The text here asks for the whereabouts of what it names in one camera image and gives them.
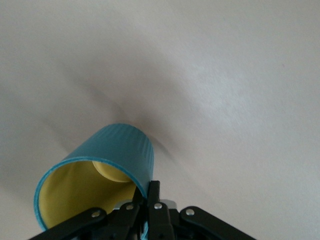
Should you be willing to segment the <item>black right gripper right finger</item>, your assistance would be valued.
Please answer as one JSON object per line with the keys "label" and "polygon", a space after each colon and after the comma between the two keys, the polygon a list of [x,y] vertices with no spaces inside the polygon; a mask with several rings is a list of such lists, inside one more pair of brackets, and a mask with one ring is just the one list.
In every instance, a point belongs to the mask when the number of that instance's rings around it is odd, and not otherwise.
{"label": "black right gripper right finger", "polygon": [[149,183],[147,195],[149,240],[252,240],[253,237],[197,207],[181,211],[160,200],[160,182]]}

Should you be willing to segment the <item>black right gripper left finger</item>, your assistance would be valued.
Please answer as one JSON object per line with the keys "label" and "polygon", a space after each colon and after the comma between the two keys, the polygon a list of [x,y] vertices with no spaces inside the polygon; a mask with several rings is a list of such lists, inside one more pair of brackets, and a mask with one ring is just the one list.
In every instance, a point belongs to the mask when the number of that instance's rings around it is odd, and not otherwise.
{"label": "black right gripper left finger", "polygon": [[138,188],[127,200],[107,213],[102,208],[89,208],[42,233],[32,240],[145,240],[147,221],[145,199]]}

